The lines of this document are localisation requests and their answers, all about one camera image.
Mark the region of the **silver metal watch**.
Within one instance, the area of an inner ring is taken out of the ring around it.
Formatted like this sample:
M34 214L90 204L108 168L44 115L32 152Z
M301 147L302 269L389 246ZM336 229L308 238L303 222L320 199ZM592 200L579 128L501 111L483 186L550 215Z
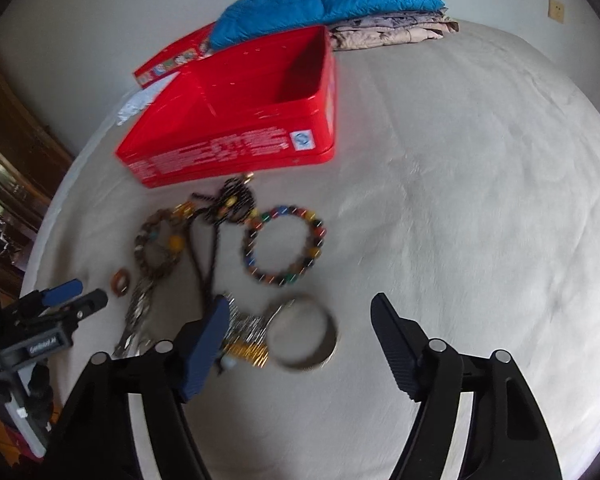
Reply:
M126 310L124 329L112 354L115 359L127 358L137 349L140 332L151 309L154 288L155 282L146 276L142 276L134 287Z

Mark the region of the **silver bangle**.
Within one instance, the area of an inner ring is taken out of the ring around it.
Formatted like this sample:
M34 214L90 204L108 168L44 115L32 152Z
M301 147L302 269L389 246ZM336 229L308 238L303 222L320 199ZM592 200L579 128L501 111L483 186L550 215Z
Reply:
M266 321L270 360L294 373L323 367L336 351L338 335L329 308L307 294L287 297Z

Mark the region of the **brown wooden cabinet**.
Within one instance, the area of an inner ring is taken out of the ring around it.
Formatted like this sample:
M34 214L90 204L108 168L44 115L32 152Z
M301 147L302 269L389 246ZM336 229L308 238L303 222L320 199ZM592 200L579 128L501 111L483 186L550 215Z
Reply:
M73 156L0 71L0 291L16 298L50 202Z

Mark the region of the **white lace cloth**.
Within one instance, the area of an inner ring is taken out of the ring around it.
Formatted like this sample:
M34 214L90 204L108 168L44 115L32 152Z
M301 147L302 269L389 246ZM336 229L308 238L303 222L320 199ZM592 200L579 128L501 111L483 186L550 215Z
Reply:
M145 108L155 102L157 96L178 76L171 74L159 79L148 87L134 93L117 111L116 125L122 126L130 118L140 114Z

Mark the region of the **red tin box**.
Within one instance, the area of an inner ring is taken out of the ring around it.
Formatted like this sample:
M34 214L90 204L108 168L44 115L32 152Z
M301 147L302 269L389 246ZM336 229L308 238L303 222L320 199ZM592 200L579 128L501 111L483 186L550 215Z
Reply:
M148 188L324 164L336 151L327 29L243 42L182 70L140 114L117 159Z

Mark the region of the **red tin lid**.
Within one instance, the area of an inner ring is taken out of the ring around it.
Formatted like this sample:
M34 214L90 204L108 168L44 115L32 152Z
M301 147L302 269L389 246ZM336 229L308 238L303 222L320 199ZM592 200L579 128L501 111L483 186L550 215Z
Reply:
M136 82L147 88L190 62L208 58L212 55L210 35L214 25L212 22L166 46L133 73Z

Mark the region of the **folded floral cloth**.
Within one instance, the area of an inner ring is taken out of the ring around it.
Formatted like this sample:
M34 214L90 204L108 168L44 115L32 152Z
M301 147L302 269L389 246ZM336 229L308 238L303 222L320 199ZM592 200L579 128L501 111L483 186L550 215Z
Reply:
M335 51L366 50L396 44L420 44L460 31L460 23L446 10L400 11L350 18L328 25L330 44Z

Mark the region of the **blue quilted blanket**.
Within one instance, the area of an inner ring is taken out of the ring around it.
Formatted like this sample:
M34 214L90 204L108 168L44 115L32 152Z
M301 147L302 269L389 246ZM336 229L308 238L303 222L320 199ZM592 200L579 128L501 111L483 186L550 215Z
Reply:
M219 51L286 30L330 25L367 15L437 12L443 0L237 0L213 25L209 44Z

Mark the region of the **beige wall socket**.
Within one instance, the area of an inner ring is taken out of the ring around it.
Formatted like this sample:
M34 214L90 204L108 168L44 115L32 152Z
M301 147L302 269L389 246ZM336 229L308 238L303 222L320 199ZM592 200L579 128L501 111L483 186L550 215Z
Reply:
M547 16L559 23L565 23L565 5L559 0L548 0Z

